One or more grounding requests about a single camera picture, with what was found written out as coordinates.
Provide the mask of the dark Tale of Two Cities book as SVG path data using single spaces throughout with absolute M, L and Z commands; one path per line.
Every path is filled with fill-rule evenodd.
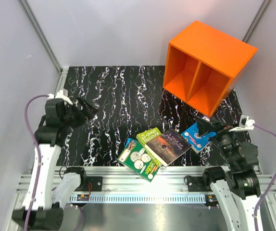
M 145 144 L 145 149 L 167 167 L 186 153 L 191 145 L 174 129 L 155 137 Z

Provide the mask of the dark green 104-Storey Treehouse book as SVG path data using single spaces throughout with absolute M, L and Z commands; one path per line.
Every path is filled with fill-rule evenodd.
M 139 142 L 132 151 L 124 149 L 117 160 L 148 182 L 153 181 L 159 170 L 159 167 Z

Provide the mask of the blue 26-Storey Treehouse book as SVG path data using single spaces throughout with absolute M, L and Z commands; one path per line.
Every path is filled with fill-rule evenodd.
M 128 138 L 127 141 L 126 141 L 126 145 L 125 145 L 125 149 L 128 149 L 129 151 L 132 151 L 136 144 L 137 144 L 137 140 L 134 140 L 132 138 Z

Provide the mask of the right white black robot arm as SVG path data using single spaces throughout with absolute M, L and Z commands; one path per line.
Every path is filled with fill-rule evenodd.
M 235 133 L 252 130 L 254 120 L 242 115 L 238 124 L 228 125 L 214 119 L 197 117 L 198 135 L 210 132 L 217 141 L 229 167 L 225 172 L 222 167 L 205 169 L 202 186 L 212 191 L 219 203 L 229 231 L 263 230 L 260 207 L 261 190 L 254 167 L 259 164 L 258 148 L 250 142 L 239 142 Z

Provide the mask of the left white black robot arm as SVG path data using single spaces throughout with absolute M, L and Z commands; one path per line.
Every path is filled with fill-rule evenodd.
M 78 108 L 66 96 L 50 95 L 35 132 L 35 160 L 23 205 L 12 213 L 12 220 L 25 231 L 57 231 L 63 222 L 64 208 L 74 191 L 92 190 L 83 167 L 67 167 L 62 181 L 53 187 L 54 170 L 67 131 L 90 121 L 98 109 L 81 97 Z

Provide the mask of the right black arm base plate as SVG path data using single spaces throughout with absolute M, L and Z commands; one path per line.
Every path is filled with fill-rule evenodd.
M 184 183 L 188 187 L 189 192 L 211 192 L 211 188 L 209 186 L 206 186 L 202 177 L 195 177 L 187 175 L 184 177 Z

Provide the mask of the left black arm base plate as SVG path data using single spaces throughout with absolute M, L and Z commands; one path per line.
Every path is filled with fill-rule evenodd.
M 80 188 L 75 189 L 75 192 L 88 192 L 91 189 L 92 192 L 102 191 L 103 177 L 101 176 L 88 176 L 87 183 Z

